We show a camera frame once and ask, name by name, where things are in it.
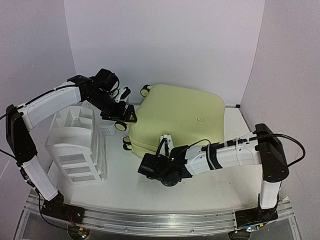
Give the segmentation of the pale yellow hard-shell suitcase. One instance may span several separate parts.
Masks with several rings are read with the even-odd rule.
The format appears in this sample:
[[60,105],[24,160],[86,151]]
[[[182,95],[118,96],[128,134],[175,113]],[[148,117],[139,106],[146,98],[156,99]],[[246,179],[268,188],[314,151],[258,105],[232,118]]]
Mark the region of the pale yellow hard-shell suitcase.
[[145,85],[143,102],[128,123],[123,148],[139,157],[155,154],[161,136],[170,135],[175,147],[222,142],[225,103],[217,94],[167,84]]

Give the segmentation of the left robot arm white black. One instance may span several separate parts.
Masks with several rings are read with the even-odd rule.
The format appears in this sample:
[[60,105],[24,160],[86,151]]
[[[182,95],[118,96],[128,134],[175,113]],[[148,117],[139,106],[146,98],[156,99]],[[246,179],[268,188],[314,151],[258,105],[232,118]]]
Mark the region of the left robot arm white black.
[[131,89],[121,86],[112,71],[102,69],[97,75],[75,75],[62,84],[18,105],[11,104],[2,116],[5,137],[24,180],[49,201],[48,211],[57,219],[67,214],[58,199],[56,185],[43,168],[34,132],[66,107],[88,102],[100,111],[103,119],[113,122],[136,122],[135,108],[129,103]]

